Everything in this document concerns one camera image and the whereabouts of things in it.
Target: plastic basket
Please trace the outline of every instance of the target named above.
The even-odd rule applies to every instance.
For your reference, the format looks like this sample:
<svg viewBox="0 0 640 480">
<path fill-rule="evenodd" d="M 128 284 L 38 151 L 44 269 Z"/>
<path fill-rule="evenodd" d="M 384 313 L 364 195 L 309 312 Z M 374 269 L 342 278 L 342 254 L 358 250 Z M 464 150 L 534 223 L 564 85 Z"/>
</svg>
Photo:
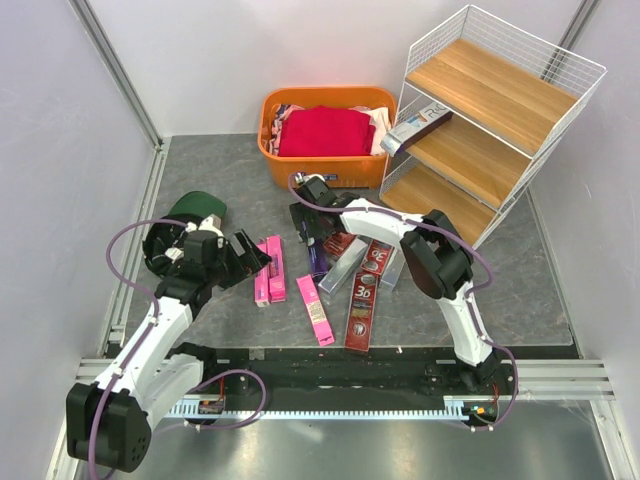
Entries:
<svg viewBox="0 0 640 480">
<path fill-rule="evenodd" d="M 289 175 L 294 172 L 320 173 L 331 187 L 378 188 L 385 174 L 386 155 L 362 157 L 278 157 L 269 153 L 271 126 L 280 104 L 294 104 L 304 108 L 326 107 L 369 108 L 388 107 L 389 119 L 396 115 L 396 101 L 388 91 L 377 87 L 296 87 L 271 93 L 262 105 L 258 146 L 267 159 L 275 183 L 287 188 Z"/>
</svg>

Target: dark green object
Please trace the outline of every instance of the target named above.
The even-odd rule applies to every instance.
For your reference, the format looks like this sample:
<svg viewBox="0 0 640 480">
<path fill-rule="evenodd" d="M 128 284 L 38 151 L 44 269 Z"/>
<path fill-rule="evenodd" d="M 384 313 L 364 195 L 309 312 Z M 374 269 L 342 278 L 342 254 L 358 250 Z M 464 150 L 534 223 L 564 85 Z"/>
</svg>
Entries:
<svg viewBox="0 0 640 480">
<path fill-rule="evenodd" d="M 169 215 L 197 215 L 207 218 L 215 215 L 220 220 L 227 213 L 227 206 L 207 192 L 189 192 L 169 210 Z"/>
<path fill-rule="evenodd" d="M 227 206 L 223 201 L 206 192 L 194 191 L 180 198 L 171 207 L 169 214 L 162 218 L 200 225 L 200 222 L 209 215 L 215 215 L 217 219 L 214 225 L 220 228 L 225 213 L 227 213 Z M 184 237 L 184 228 L 179 225 L 163 223 L 152 225 L 142 242 L 144 263 L 147 268 L 159 277 L 164 277 L 172 265 L 171 259 L 165 255 L 165 252 L 171 247 L 182 248 Z"/>
</svg>

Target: pink package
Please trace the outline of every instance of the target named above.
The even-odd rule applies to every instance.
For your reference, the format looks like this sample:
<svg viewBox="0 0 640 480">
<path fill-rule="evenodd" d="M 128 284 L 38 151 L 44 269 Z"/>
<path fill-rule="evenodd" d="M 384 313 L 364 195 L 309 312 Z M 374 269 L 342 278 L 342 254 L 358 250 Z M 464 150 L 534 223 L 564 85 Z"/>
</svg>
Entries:
<svg viewBox="0 0 640 480">
<path fill-rule="evenodd" d="M 284 302 L 287 299 L 287 287 L 284 282 L 282 241 L 279 235 L 267 237 L 267 254 L 273 259 L 269 264 L 269 300 Z"/>
<path fill-rule="evenodd" d="M 267 253 L 266 243 L 259 243 L 257 246 L 262 252 Z M 254 282 L 256 305 L 266 307 L 269 305 L 269 266 L 258 272 Z"/>
<path fill-rule="evenodd" d="M 322 303 L 320 303 L 318 290 L 316 290 L 316 285 L 313 283 L 313 278 L 311 278 L 311 275 L 307 275 L 296 279 L 296 281 L 302 294 L 302 300 L 307 307 L 307 313 L 311 319 L 311 326 L 318 339 L 318 344 L 321 347 L 331 345 L 335 342 L 335 339 L 333 338 L 333 332 L 331 331 L 329 320 L 327 320 L 327 315 L 324 313 Z"/>
</svg>

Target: wooden shelf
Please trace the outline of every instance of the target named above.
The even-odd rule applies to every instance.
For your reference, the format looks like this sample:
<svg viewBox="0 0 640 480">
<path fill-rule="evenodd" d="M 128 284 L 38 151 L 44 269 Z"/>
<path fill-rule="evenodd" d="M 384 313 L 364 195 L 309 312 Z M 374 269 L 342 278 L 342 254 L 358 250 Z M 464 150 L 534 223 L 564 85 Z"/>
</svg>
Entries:
<svg viewBox="0 0 640 480">
<path fill-rule="evenodd" d="M 406 80 L 531 156 L 577 101 L 463 39 L 431 57 Z"/>
<path fill-rule="evenodd" d="M 440 175 L 418 164 L 398 180 L 380 199 L 395 210 L 447 214 L 460 236 L 473 245 L 485 231 L 494 212 Z"/>
<path fill-rule="evenodd" d="M 494 208 L 502 205 L 530 161 L 458 115 L 407 151 Z"/>
</svg>

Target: red cloth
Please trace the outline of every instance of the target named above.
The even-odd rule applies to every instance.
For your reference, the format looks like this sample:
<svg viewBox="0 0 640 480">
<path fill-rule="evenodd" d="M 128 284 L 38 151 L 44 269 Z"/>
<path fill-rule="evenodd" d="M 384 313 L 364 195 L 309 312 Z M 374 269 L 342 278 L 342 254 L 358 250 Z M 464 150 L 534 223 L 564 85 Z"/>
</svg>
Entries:
<svg viewBox="0 0 640 480">
<path fill-rule="evenodd" d="M 315 107 L 292 112 L 282 124 L 281 157 L 370 155 L 375 125 L 355 110 Z"/>
</svg>

